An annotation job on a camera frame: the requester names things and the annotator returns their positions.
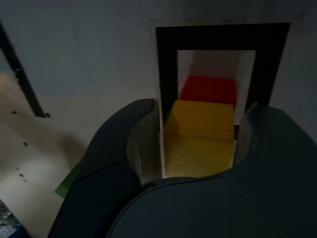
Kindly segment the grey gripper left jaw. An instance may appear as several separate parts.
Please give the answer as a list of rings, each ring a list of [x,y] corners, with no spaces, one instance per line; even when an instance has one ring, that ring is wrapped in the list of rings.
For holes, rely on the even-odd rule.
[[[92,138],[49,232],[51,238],[103,238],[119,212],[160,173],[159,108],[136,100]]]

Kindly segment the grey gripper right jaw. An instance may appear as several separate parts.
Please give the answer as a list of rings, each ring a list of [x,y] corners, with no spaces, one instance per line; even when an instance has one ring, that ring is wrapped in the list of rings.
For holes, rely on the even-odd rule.
[[[254,106],[241,121],[233,167],[150,184],[109,238],[314,238],[317,145],[284,111]]]

